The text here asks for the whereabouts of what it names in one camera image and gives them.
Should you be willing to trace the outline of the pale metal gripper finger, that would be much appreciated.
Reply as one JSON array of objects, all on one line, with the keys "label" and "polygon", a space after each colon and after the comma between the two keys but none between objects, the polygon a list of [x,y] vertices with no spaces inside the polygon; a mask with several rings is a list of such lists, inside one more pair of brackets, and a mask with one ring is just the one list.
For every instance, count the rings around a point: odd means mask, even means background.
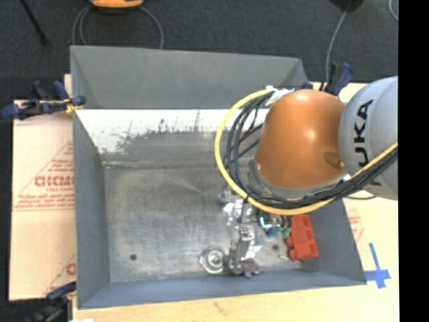
[{"label": "pale metal gripper finger", "polygon": [[247,251],[253,241],[248,227],[239,227],[237,237],[231,241],[229,252],[229,272],[233,275],[257,274],[257,264],[247,257]]},{"label": "pale metal gripper finger", "polygon": [[247,204],[243,199],[228,202],[224,205],[225,223],[228,227],[234,227],[245,223],[247,217]]}]

